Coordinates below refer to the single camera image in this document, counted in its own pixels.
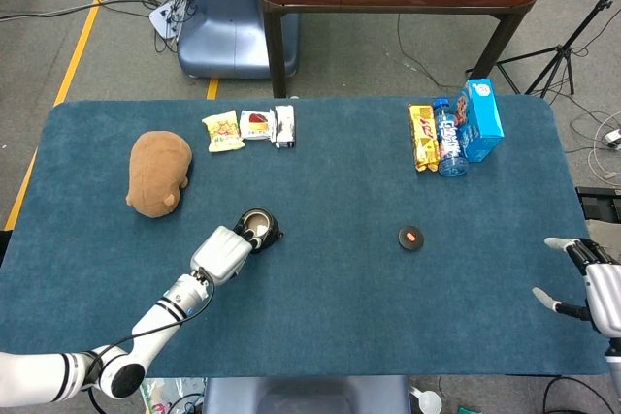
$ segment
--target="stuffed animal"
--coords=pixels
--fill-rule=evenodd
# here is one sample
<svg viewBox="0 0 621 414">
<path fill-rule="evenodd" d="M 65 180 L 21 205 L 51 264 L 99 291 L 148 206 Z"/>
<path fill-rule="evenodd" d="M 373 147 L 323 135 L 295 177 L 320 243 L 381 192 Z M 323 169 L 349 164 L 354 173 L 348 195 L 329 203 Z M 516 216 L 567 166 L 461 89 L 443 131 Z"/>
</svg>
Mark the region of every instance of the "stuffed animal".
<svg viewBox="0 0 621 414">
<path fill-rule="evenodd" d="M 170 131 L 148 131 L 134 143 L 129 159 L 129 192 L 125 201 L 142 215 L 171 213 L 187 186 L 192 150 Z"/>
</svg>

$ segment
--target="chip bag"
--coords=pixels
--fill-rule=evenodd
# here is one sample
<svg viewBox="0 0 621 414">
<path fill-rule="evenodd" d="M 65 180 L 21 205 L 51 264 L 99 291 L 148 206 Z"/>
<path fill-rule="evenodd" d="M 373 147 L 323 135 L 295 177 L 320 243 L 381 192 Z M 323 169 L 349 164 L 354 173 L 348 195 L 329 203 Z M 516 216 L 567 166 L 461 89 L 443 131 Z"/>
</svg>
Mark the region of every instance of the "chip bag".
<svg viewBox="0 0 621 414">
<path fill-rule="evenodd" d="M 240 137 L 240 127 L 237 124 L 235 111 L 207 116 L 203 118 L 203 123 L 210 133 L 209 152 L 237 150 L 245 146 Z"/>
</svg>

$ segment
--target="snack bag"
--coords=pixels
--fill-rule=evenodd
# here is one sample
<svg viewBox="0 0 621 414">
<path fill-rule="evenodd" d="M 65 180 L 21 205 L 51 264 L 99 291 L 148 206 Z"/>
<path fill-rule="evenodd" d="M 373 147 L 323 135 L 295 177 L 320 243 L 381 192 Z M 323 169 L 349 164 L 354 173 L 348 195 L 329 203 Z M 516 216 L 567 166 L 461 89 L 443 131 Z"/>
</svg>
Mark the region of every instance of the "snack bag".
<svg viewBox="0 0 621 414">
<path fill-rule="evenodd" d="M 203 118 L 203 123 L 210 133 L 209 152 L 237 150 L 245 146 L 240 137 L 235 111 L 207 116 Z"/>
<path fill-rule="evenodd" d="M 274 131 L 274 112 L 242 111 L 240 130 L 243 140 L 268 140 Z"/>
<path fill-rule="evenodd" d="M 414 167 L 419 172 L 427 169 L 437 172 L 440 152 L 434 111 L 431 106 L 416 106 L 414 104 L 410 104 L 408 110 Z"/>
<path fill-rule="evenodd" d="M 293 106 L 275 106 L 276 125 L 272 133 L 272 143 L 278 149 L 295 147 L 295 116 Z"/>
</svg>

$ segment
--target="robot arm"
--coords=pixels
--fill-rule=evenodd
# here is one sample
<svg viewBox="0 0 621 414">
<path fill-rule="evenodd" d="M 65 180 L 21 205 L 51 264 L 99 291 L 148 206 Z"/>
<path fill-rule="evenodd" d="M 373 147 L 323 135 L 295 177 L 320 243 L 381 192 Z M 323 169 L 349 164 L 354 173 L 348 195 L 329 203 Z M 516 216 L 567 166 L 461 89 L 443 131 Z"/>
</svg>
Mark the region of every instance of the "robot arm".
<svg viewBox="0 0 621 414">
<path fill-rule="evenodd" d="M 605 358 L 621 401 L 621 264 L 590 239 L 546 238 L 545 244 L 568 253 L 584 279 L 587 305 L 556 301 L 540 288 L 533 293 L 550 310 L 591 322 L 610 339 Z"/>
<path fill-rule="evenodd" d="M 129 397 L 180 326 L 209 305 L 215 286 L 238 273 L 249 253 L 281 237 L 276 219 L 262 209 L 246 212 L 234 230 L 218 227 L 193 254 L 192 272 L 182 275 L 122 340 L 134 339 L 129 353 L 116 346 L 120 342 L 85 353 L 0 352 L 0 407 L 61 401 L 89 388 L 111 398 Z"/>
</svg>

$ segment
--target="yellow floor line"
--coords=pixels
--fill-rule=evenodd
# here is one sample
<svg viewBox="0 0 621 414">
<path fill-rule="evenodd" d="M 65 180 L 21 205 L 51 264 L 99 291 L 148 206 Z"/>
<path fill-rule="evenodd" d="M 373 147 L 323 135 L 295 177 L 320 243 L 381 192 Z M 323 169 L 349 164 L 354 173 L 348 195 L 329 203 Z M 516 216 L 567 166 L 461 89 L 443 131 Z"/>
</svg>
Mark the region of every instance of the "yellow floor line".
<svg viewBox="0 0 621 414">
<path fill-rule="evenodd" d="M 88 36 L 90 36 L 90 30 L 93 27 L 93 23 L 95 22 L 98 11 L 99 7 L 93 7 L 92 9 L 88 10 L 88 16 L 86 17 L 86 21 L 84 22 L 84 27 L 82 28 L 82 33 L 80 34 L 80 38 L 78 39 L 78 43 L 76 44 L 76 49 L 74 50 L 74 54 L 71 57 L 71 61 L 69 62 L 69 67 L 67 67 L 67 71 L 65 72 L 65 78 L 62 80 L 62 83 L 60 84 L 60 89 L 58 90 L 58 94 L 56 95 L 56 100 L 54 101 L 55 107 L 65 102 L 65 99 L 67 98 L 67 94 L 69 93 L 69 87 L 71 86 L 71 81 L 76 74 L 76 70 L 78 70 L 78 64 L 80 63 L 80 59 L 82 58 L 82 53 L 84 52 L 84 48 L 86 47 L 86 42 L 88 41 Z"/>
<path fill-rule="evenodd" d="M 210 85 L 207 86 L 207 100 L 214 101 L 215 96 L 217 96 L 217 85 L 219 79 L 218 78 L 210 78 Z"/>
<path fill-rule="evenodd" d="M 26 175 L 23 176 L 23 181 L 21 182 L 21 186 L 19 186 L 19 191 L 17 191 L 16 201 L 13 203 L 13 207 L 9 213 L 9 218 L 4 226 L 4 229 L 7 231 L 12 230 L 16 226 L 19 208 L 21 207 L 21 202 L 23 201 L 23 195 L 26 193 L 28 181 L 30 181 L 30 174 L 32 174 L 32 166 L 35 165 L 36 155 L 37 149 L 35 149 L 35 153 L 32 155 L 32 159 L 30 159 L 30 165 L 28 166 L 28 170 L 26 170 Z"/>
<path fill-rule="evenodd" d="M 97 17 L 98 10 L 99 7 L 93 7 L 88 11 L 88 16 L 86 17 L 86 21 L 84 22 L 82 33 L 80 34 L 80 38 L 78 39 L 78 43 L 76 44 L 76 49 L 74 50 L 74 54 L 72 55 L 69 66 L 67 67 L 67 71 L 65 72 L 65 78 L 63 78 L 62 83 L 60 84 L 60 89 L 58 89 L 58 94 L 56 95 L 56 100 L 54 101 L 53 105 L 54 107 L 65 102 L 65 99 L 67 98 L 69 88 L 71 87 L 71 81 L 76 74 L 76 70 L 78 69 L 80 60 L 82 59 L 82 53 L 84 52 L 84 48 L 86 47 L 86 42 L 88 41 L 88 36 L 90 35 L 90 30 L 92 29 L 95 18 Z M 30 159 L 30 165 L 28 166 L 28 170 L 26 170 L 26 175 L 24 175 L 21 186 L 19 187 L 19 191 L 17 191 L 16 200 L 13 203 L 13 207 L 11 208 L 11 212 L 9 213 L 9 218 L 7 219 L 7 223 L 4 226 L 5 230 L 12 230 L 16 225 L 17 217 L 19 216 L 19 210 L 21 209 L 21 203 L 23 202 L 23 197 L 26 193 L 26 187 L 28 186 L 28 181 L 30 181 L 32 167 L 34 166 L 36 155 L 37 151 L 35 150 L 32 159 Z"/>
</svg>

